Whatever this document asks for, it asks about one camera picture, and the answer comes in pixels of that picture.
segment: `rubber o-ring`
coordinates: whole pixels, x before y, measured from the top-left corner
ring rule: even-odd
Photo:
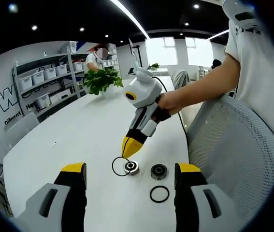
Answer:
[[[164,189],[164,190],[167,191],[167,197],[166,197],[165,199],[161,200],[161,201],[154,200],[153,197],[152,197],[153,191],[154,191],[155,189],[159,189],[159,188]],[[155,202],[155,203],[163,203],[163,202],[165,202],[166,200],[168,200],[169,195],[170,195],[169,189],[167,189],[167,187],[165,187],[165,186],[163,186],[163,185],[157,185],[157,186],[153,187],[153,188],[151,189],[151,191],[150,191],[150,199],[151,199],[153,202]]]
[[[124,157],[122,157],[122,156],[116,157],[116,158],[113,160],[113,162],[112,162],[112,171],[115,173],[115,175],[118,175],[118,176],[127,176],[128,174],[130,174],[131,170],[129,170],[128,173],[126,173],[126,174],[124,174],[124,175],[120,175],[120,174],[116,173],[116,171],[114,170],[114,167],[113,167],[114,162],[115,162],[117,159],[119,159],[119,158],[126,159],[126,160],[128,161],[128,163],[131,163],[127,158],[124,158]]]

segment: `ceiling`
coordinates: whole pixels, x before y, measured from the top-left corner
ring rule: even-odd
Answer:
[[[221,6],[209,2],[120,2],[136,17],[151,38],[209,38],[228,29],[228,19]],[[9,13],[10,3],[18,6],[17,13]],[[200,5],[197,10],[193,8],[196,3]],[[32,31],[32,25],[37,25],[38,29]],[[83,32],[79,30],[81,27],[85,28]],[[86,41],[121,46],[128,43],[128,37],[134,43],[144,41],[139,29],[109,0],[0,1],[0,54],[16,47],[45,41]],[[223,35],[212,41],[226,44],[227,38],[228,35]]]

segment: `white t-shirt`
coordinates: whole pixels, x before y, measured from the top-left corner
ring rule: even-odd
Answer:
[[[98,61],[98,59],[95,57],[94,54],[89,54],[85,60],[85,64],[87,66],[85,73],[87,73],[89,70],[89,68],[88,68],[89,63],[93,63],[95,65],[95,67],[98,69],[103,69],[102,65],[100,63],[98,63],[97,61]]]
[[[226,53],[240,62],[236,99],[252,109],[274,134],[274,46],[269,34],[243,30],[230,20]]]

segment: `white table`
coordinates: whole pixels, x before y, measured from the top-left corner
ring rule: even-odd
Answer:
[[[170,77],[160,77],[173,90]],[[26,135],[3,161],[8,200],[15,217],[26,200],[46,183],[53,183],[67,164],[87,164],[85,231],[174,232],[174,164],[188,162],[187,144],[178,115],[160,123],[136,160],[136,176],[119,177],[111,164],[121,146],[135,108],[117,93],[112,99],[86,95],[49,117]],[[160,181],[150,177],[154,164],[168,168]],[[149,192],[165,185],[169,199],[154,203]]]

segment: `green plant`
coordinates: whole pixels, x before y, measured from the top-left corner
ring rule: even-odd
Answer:
[[[84,86],[89,88],[90,94],[98,95],[99,91],[105,92],[111,84],[124,87],[118,73],[110,69],[98,70],[98,72],[90,70],[84,78]]]
[[[152,68],[158,69],[159,68],[158,63],[152,64]]]

